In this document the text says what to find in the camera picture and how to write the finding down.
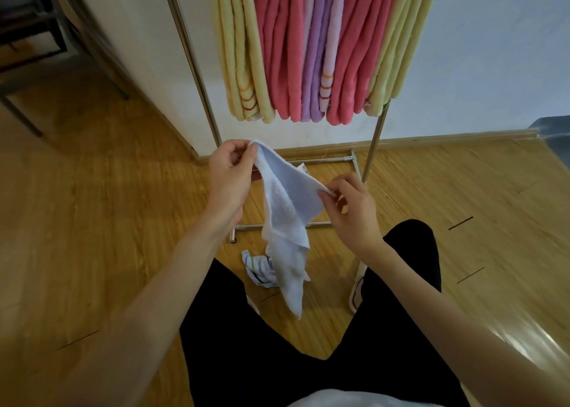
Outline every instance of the white slipper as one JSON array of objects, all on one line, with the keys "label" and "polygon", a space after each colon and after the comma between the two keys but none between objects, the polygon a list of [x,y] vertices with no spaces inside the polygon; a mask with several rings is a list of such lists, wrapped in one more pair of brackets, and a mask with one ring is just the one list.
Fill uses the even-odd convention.
[{"label": "white slipper", "polygon": [[354,285],[352,286],[351,295],[348,298],[348,306],[350,307],[351,311],[356,313],[357,308],[354,306],[354,295],[356,294],[356,288],[362,280],[364,279],[364,273],[366,272],[367,265],[362,263],[362,261],[358,265],[358,271],[356,272],[356,279],[354,280]]},{"label": "white slipper", "polygon": [[248,304],[251,308],[253,308],[253,310],[257,313],[257,315],[261,315],[261,314],[259,313],[259,308],[253,303],[252,299],[251,299],[249,296],[247,296],[247,295],[246,295],[246,298],[247,298],[247,304]]}]

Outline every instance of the wooden floor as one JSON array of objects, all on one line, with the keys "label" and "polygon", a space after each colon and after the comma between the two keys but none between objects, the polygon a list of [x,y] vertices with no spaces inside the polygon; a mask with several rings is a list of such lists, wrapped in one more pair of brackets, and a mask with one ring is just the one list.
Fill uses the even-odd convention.
[{"label": "wooden floor", "polygon": [[[47,138],[0,110],[2,406],[45,401],[164,264],[208,195],[207,167],[192,161],[144,101],[122,101],[100,75],[77,72],[14,101]],[[363,166],[365,154],[359,161]],[[350,168],[309,166],[323,182]],[[384,232],[407,218],[431,225],[446,296],[570,382],[570,175],[545,144],[382,151],[369,187]],[[262,222],[261,196],[255,184],[245,222]],[[332,229],[309,237],[312,281],[300,321],[276,288],[256,287],[246,276],[240,252],[263,252],[258,231],[238,233],[237,244],[224,244],[217,257],[243,279],[275,330],[325,358],[351,320],[357,262]],[[176,339],[144,405],[190,402]]]}]

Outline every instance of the purple towel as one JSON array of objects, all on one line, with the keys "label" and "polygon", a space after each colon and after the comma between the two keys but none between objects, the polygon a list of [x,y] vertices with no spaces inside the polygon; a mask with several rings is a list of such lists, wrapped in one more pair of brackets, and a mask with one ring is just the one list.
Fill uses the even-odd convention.
[{"label": "purple towel", "polygon": [[319,44],[317,47],[317,56],[315,60],[315,67],[313,69],[313,80],[311,84],[311,120],[313,122],[320,122],[324,117],[324,112],[321,112],[319,106],[319,91],[321,74],[323,73],[323,57],[324,47],[327,41],[328,23],[331,19],[331,9],[332,0],[324,0],[323,21],[321,23]]},{"label": "purple towel", "polygon": [[309,122],[311,120],[311,84],[313,81],[313,71],[315,70],[321,25],[323,23],[323,13],[324,0],[315,0],[313,16],[311,18],[311,28],[309,30],[307,54],[305,55],[305,66],[303,67],[301,122]]}]

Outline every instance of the forearm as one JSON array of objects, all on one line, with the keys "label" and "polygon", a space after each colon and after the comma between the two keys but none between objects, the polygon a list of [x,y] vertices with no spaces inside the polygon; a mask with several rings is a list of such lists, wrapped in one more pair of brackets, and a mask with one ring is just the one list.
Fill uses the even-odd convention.
[{"label": "forearm", "polygon": [[136,405],[189,309],[223,238],[201,218],[167,264],[110,326],[99,347],[72,371],[53,405]]},{"label": "forearm", "polygon": [[551,379],[475,323],[388,245],[367,263],[482,405],[567,405]]}]

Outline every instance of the towel rack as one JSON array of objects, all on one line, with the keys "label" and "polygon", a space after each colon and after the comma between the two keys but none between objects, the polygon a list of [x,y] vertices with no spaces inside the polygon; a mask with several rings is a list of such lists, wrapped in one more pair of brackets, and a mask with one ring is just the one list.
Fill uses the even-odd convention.
[{"label": "towel rack", "polygon": [[[214,116],[214,112],[210,104],[210,99],[208,98],[208,92],[206,91],[206,85],[204,84],[202,72],[200,72],[200,67],[198,66],[198,61],[196,59],[196,53],[192,45],[190,34],[188,33],[188,29],[184,21],[184,16],[180,8],[180,2],[178,0],[168,0],[168,6],[170,7],[172,18],[175,21],[176,30],[178,31],[178,36],[180,37],[182,47],[184,48],[184,53],[186,54],[186,60],[188,60],[188,65],[190,66],[190,70],[192,71],[194,82],[196,83],[196,87],[198,88],[198,94],[200,94],[200,100],[202,101],[202,106],[204,108],[204,112],[206,113],[206,118],[208,119],[208,123],[210,124],[210,130],[212,131],[212,136],[214,137],[216,146],[219,147],[222,144],[222,138],[220,136],[218,124],[216,123],[216,118]],[[301,164],[301,163],[323,164],[323,163],[338,163],[338,162],[352,163],[354,166],[354,171],[356,172],[358,177],[363,182],[366,182],[368,179],[368,174],[370,173],[370,167],[372,166],[372,161],[374,159],[374,152],[376,151],[376,146],[378,145],[378,140],[380,139],[380,134],[382,133],[382,128],[384,126],[384,122],[386,121],[386,115],[388,114],[389,107],[390,107],[390,100],[388,100],[388,102],[382,106],[382,112],[380,113],[380,116],[378,116],[378,119],[376,120],[376,127],[374,129],[374,134],[372,136],[372,142],[370,144],[370,148],[368,149],[368,156],[366,158],[366,164],[364,165],[364,171],[362,175],[360,175],[358,159],[356,159],[354,151],[351,151],[351,154],[349,156],[344,156],[344,157],[317,158],[309,160],[295,160],[289,162],[291,164]],[[331,227],[331,226],[332,224],[330,221],[312,222],[307,225],[308,228]],[[259,230],[262,227],[263,224],[238,224],[230,232],[230,242],[232,244],[236,243],[237,241],[237,239],[235,238],[236,231]]]}]

